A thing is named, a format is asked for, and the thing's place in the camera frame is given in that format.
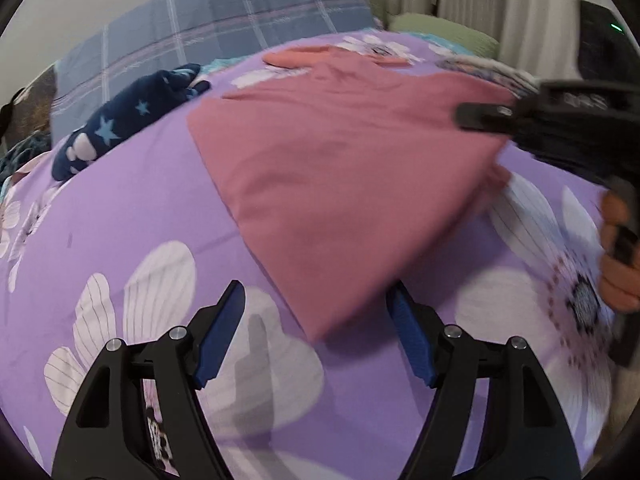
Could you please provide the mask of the grey folded clothes stack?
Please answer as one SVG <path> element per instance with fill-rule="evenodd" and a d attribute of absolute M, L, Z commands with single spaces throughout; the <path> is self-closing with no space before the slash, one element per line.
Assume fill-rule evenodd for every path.
<path fill-rule="evenodd" d="M 436 65 L 442 70 L 464 73 L 498 84 L 498 86 L 508 89 L 519 99 L 537 94 L 540 89 L 538 77 L 492 58 L 455 54 L 443 58 Z"/>

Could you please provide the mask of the purple floral bedspread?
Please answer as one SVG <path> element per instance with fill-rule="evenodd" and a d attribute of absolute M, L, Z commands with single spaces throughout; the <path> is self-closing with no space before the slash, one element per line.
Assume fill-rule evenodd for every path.
<path fill-rule="evenodd" d="M 386 312 L 389 284 L 337 330 L 309 339 L 246 246 L 188 127 L 206 98 L 309 72 L 262 56 L 311 46 L 399 56 L 410 65 L 381 67 L 406 75 L 450 72 L 436 65 L 440 47 L 405 34 L 293 41 L 208 75 L 201 96 L 56 182 L 65 138 L 4 200 L 1 408 L 39 465 L 52 466 L 107 341 L 157 340 L 237 280 L 244 313 L 218 375 L 197 394 L 232 474 L 399 476 L 434 393 L 413 374 Z M 503 140 L 500 193 L 393 281 L 475 338 L 525 338 L 586 462 L 612 403 L 612 314 L 597 293 L 600 192 Z"/>

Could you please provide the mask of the orange folded garment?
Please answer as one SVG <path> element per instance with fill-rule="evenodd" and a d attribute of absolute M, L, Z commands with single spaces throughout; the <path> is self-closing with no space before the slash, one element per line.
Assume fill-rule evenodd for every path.
<path fill-rule="evenodd" d="M 408 60 L 399 56 L 361 53 L 337 46 L 292 47 L 268 52 L 262 56 L 262 62 L 270 66 L 286 68 L 287 70 L 297 70 L 298 68 L 315 66 L 336 56 L 345 55 L 356 55 L 378 66 L 406 67 L 410 65 Z"/>

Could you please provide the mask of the navy star-pattern folded garment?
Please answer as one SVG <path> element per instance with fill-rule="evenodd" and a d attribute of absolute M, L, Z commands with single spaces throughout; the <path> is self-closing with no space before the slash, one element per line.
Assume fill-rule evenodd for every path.
<path fill-rule="evenodd" d="M 186 64 L 135 80 L 70 134 L 53 157 L 52 179 L 70 180 L 122 142 L 208 91 L 210 82 L 200 73 L 198 64 Z"/>

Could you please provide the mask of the blue plaid quilt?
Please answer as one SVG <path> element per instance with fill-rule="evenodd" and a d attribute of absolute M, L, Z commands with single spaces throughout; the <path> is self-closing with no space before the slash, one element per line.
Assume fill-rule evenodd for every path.
<path fill-rule="evenodd" d="M 55 64 L 54 142 L 136 79 L 286 42 L 375 27 L 367 0 L 150 0 Z"/>

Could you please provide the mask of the green pillow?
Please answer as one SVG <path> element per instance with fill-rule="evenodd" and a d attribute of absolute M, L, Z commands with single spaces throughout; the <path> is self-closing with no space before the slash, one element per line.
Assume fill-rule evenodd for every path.
<path fill-rule="evenodd" d="M 390 32 L 408 32 L 422 36 L 437 37 L 440 42 L 456 44 L 448 47 L 451 51 L 462 53 L 469 51 L 481 58 L 496 60 L 499 54 L 499 43 L 495 38 L 452 21 L 437 16 L 404 13 L 388 19 L 387 29 Z"/>

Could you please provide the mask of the brown patterned bedding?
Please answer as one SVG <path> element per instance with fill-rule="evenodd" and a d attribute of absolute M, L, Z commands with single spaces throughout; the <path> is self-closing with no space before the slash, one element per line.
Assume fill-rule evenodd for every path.
<path fill-rule="evenodd" d="M 1 109 L 1 154 L 35 131 L 48 131 L 53 99 L 56 95 L 54 66 L 18 90 Z"/>

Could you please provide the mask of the pink long-sleeve shirt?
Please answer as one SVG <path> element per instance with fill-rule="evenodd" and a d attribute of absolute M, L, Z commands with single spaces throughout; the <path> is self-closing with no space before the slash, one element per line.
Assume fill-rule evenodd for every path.
<path fill-rule="evenodd" d="M 338 52 L 206 98 L 188 127 L 246 246 L 319 340 L 500 193 L 503 138 L 460 130 L 454 112 L 512 102 L 469 75 Z"/>

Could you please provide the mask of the dark teal knit blanket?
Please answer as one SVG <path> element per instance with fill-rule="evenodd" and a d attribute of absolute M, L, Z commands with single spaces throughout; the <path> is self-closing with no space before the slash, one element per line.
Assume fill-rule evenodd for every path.
<path fill-rule="evenodd" d="M 6 200 L 18 182 L 45 162 L 52 148 L 51 133 L 36 130 L 14 145 L 1 159 L 1 199 Z"/>

